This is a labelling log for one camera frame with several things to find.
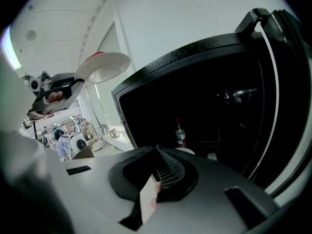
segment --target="white ceiling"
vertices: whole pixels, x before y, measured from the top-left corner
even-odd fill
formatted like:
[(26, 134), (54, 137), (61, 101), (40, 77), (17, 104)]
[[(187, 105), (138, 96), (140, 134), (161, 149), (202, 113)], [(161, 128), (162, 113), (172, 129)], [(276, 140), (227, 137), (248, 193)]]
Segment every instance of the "white ceiling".
[[(29, 75), (75, 72), (90, 27), (106, 0), (29, 0), (10, 26), (15, 53)], [(26, 34), (36, 37), (27, 40)]]

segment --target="white wall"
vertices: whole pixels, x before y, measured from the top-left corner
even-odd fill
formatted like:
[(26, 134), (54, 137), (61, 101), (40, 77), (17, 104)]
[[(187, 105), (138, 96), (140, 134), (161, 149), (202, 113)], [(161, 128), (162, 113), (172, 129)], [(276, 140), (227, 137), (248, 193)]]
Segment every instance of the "white wall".
[(253, 8), (290, 10), (283, 0), (116, 0), (115, 6), (137, 70), (185, 44), (233, 32)]
[(121, 53), (115, 25), (113, 25), (112, 28), (109, 30), (109, 32), (105, 36), (104, 41), (102, 42), (102, 45), (98, 50), (103, 52)]

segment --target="hand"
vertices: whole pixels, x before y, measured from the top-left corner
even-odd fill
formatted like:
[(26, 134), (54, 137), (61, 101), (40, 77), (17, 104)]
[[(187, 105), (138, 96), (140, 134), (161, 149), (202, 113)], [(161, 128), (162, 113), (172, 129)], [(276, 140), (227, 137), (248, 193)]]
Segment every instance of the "hand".
[[(46, 102), (49, 104), (56, 102), (56, 101), (61, 101), (62, 99), (66, 99), (66, 97), (63, 96), (62, 91), (58, 91), (57, 93), (52, 92), (51, 94), (49, 94), (48, 98), (45, 98)], [(54, 112), (55, 110), (39, 110), (38, 111), (38, 113), (42, 115), (52, 114)]]
[[(161, 183), (160, 182), (157, 182), (154, 186), (154, 189), (155, 189), (155, 192), (158, 194), (160, 193), (161, 191)], [(154, 209), (157, 208), (157, 201), (156, 201), (156, 198), (152, 198), (151, 200), (151, 205)]]

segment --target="worker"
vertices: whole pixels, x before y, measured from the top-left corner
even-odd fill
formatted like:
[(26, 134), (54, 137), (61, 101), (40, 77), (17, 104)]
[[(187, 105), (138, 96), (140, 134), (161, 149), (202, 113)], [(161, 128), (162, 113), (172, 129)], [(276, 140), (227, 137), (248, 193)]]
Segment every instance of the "worker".
[(78, 127), (78, 124), (74, 118), (74, 116), (72, 117), (72, 122), (73, 122), (73, 125), (74, 125), (74, 130), (75, 130), (75, 133), (80, 133), (80, 128)]
[(45, 135), (45, 134), (47, 134), (48, 133), (48, 131), (47, 131), (47, 127), (46, 126), (44, 126), (43, 127), (43, 131), (42, 131), (42, 135)]
[(73, 125), (70, 126), (69, 132), (70, 132), (71, 135), (75, 134), (75, 128), (74, 128)]
[(57, 141), (56, 148), (59, 157), (65, 160), (70, 160), (73, 157), (72, 149), (69, 144), (69, 136), (64, 134), (61, 128), (56, 128), (53, 131), (54, 139)]
[(68, 133), (68, 129), (67, 129), (66, 125), (62, 124), (62, 129), (63, 129), (65, 134)]
[(42, 135), (42, 141), (44, 147), (50, 147), (51, 149), (55, 150), (55, 144), (52, 141), (51, 135), (49, 133)]

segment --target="black slot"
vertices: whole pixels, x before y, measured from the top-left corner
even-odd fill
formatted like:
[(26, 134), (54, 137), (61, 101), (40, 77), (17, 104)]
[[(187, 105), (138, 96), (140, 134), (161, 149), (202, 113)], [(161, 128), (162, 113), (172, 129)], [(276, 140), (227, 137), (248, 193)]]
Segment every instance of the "black slot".
[(257, 226), (266, 219), (239, 188), (228, 189), (224, 193), (237, 209), (249, 229)]
[(81, 167), (76, 167), (76, 168), (72, 168), (72, 169), (67, 169), (67, 173), (68, 175), (73, 175), (73, 174), (78, 174), (78, 173), (82, 173), (85, 171), (91, 170), (90, 167), (88, 166), (81, 166)]
[(137, 231), (138, 228), (143, 224), (142, 214), (141, 214), (141, 205), (140, 205), (140, 196), (137, 197), (130, 216), (121, 220), (120, 224), (128, 227), (129, 229), (133, 231)]

